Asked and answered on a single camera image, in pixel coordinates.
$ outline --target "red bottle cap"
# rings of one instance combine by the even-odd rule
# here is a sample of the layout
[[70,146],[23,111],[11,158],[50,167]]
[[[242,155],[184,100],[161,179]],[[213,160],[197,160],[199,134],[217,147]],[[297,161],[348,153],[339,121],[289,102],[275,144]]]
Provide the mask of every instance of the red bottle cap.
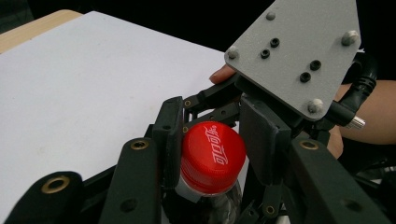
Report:
[[216,121],[192,126],[183,139],[181,175],[203,194],[229,190],[246,158],[245,143],[231,127]]

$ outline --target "human hand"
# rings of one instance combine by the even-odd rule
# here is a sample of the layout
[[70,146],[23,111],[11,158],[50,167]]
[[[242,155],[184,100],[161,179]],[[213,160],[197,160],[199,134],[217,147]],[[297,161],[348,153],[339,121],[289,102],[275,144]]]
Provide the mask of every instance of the human hand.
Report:
[[212,76],[209,77],[209,80],[213,84],[219,84],[229,77],[233,76],[235,74],[235,71],[228,66],[227,64],[224,64],[218,71],[212,74]]
[[[224,64],[218,71],[216,71],[209,77],[209,80],[213,84],[219,84],[224,80],[226,80],[227,78],[233,76],[234,74],[235,71],[227,64]],[[340,128],[338,126],[334,126],[331,130],[329,130],[329,133],[330,133],[330,139],[329,139],[329,143],[327,144],[327,149],[329,149],[332,155],[336,159],[338,159],[343,153],[343,149],[344,149]]]

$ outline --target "clear plastic bottle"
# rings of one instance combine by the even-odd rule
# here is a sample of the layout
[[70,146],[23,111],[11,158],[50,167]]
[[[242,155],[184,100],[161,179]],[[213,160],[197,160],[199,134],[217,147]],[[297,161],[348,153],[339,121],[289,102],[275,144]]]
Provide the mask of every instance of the clear plastic bottle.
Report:
[[240,214],[237,177],[245,162],[241,136],[231,127],[204,121],[183,139],[180,179],[163,193],[163,211],[172,224],[231,224]]

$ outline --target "screw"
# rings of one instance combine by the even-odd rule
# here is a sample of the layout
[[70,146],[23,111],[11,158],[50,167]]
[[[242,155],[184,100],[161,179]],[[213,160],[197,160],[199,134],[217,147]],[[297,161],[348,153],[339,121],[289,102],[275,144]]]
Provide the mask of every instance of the screw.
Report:
[[317,71],[321,67],[321,62],[319,60],[314,60],[309,64],[309,68],[311,68],[312,71]]
[[264,50],[262,50],[260,55],[262,56],[262,59],[266,59],[266,58],[268,58],[270,56],[270,50],[269,49],[264,49]]
[[311,74],[304,72],[302,74],[300,74],[300,81],[305,83],[307,81],[311,80]]
[[314,99],[308,103],[309,113],[315,114],[323,109],[323,102],[320,99]]
[[238,56],[238,48],[236,46],[230,46],[228,48],[228,57],[234,59]]
[[348,31],[343,35],[343,38],[341,39],[341,43],[344,46],[349,46],[353,43],[355,43],[359,39],[359,34],[356,31]]
[[268,12],[267,15],[265,16],[265,19],[267,19],[268,21],[273,21],[275,17],[276,17],[275,12],[270,11],[270,12]]

